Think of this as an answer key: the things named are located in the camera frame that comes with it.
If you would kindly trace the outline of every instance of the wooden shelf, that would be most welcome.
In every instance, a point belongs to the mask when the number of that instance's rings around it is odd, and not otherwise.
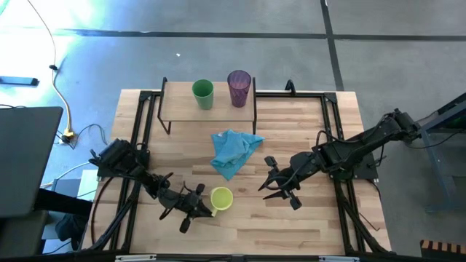
[[[245,106],[232,105],[226,82],[213,82],[213,107],[202,110],[192,93],[194,82],[165,82],[160,120],[166,122],[253,122],[254,88]]]

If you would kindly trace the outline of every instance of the white cable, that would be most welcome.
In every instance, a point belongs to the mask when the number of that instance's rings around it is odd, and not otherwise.
[[[60,180],[62,177],[64,177],[66,174],[70,173],[71,171],[75,170],[76,168],[78,167],[82,167],[82,166],[85,166],[86,164],[90,164],[89,162],[85,162],[85,163],[82,163],[82,164],[78,164],[77,166],[75,167],[72,167],[70,170],[64,172],[63,174],[59,175],[56,180]],[[49,182],[49,183],[45,183],[45,184],[42,184],[41,187],[45,186],[45,187],[49,187],[53,184],[53,181],[52,182]]]
[[[32,9],[34,9],[34,11],[36,12],[37,16],[39,16],[40,20],[42,21],[42,23],[44,24],[45,28],[47,29],[47,32],[49,33],[50,35],[50,39],[52,40],[52,44],[53,44],[53,65],[55,65],[55,63],[57,62],[57,46],[55,45],[55,40],[53,39],[53,35],[52,35],[52,32],[50,31],[49,27],[47,26],[47,24],[45,23],[44,19],[42,19],[42,16],[39,14],[39,12],[37,11],[37,9],[34,7],[34,5],[32,5],[31,1],[30,0],[26,0],[32,7]],[[63,103],[65,104],[65,108],[66,108],[66,116],[68,118],[68,121],[66,122],[66,128],[65,128],[65,132],[63,132],[66,136],[73,136],[73,131],[71,129],[71,112],[70,112],[70,107],[68,105],[68,102],[66,102],[66,99],[63,97],[63,95],[60,93],[60,91],[58,91],[58,88],[55,86],[55,76],[54,76],[54,69],[52,69],[52,86],[53,86],[53,89],[56,91],[57,95],[61,98],[61,100],[63,101]]]

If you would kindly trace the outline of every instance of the yellow cable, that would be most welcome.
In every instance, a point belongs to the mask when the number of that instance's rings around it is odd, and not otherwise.
[[[45,23],[44,19],[42,19],[42,16],[39,14],[39,12],[37,12],[37,9],[34,7],[34,5],[32,5],[31,1],[29,1],[29,0],[26,0],[26,1],[31,5],[32,9],[34,9],[34,12],[36,12],[37,16],[39,16],[39,19],[42,21],[42,23],[45,26],[45,29],[47,29],[47,32],[50,35],[50,39],[52,40],[52,44],[53,44],[53,66],[56,66],[55,63],[57,62],[57,47],[55,46],[55,41],[53,40],[52,32],[50,31],[49,27]],[[58,88],[55,86],[56,76],[54,76],[54,73],[55,73],[54,71],[55,70],[52,69],[52,86],[53,86],[53,89],[56,91],[57,95],[61,98],[61,100],[65,104],[66,116],[68,118],[68,121],[66,122],[66,128],[65,128],[63,134],[68,138],[72,138],[74,136],[74,133],[73,133],[73,130],[71,129],[71,111],[70,111],[70,107],[68,105],[68,102],[66,102],[63,95],[60,93],[60,91],[58,91]]]

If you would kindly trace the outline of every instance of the plastic cup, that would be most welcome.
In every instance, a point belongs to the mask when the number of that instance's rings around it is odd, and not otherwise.
[[[233,204],[233,193],[226,187],[217,187],[210,192],[210,203],[212,203],[212,216],[216,216],[217,211],[227,210]]]
[[[192,85],[192,92],[201,109],[209,110],[213,105],[213,84],[209,80],[200,79]]]
[[[250,75],[243,70],[236,70],[228,75],[226,81],[228,82],[232,105],[236,107],[245,106],[251,81]]]

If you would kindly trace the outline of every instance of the purple cup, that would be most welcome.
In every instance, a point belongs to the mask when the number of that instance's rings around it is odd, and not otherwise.
[[[250,80],[250,75],[243,70],[236,70],[228,75],[226,81],[228,82],[233,106],[245,106],[248,98]]]

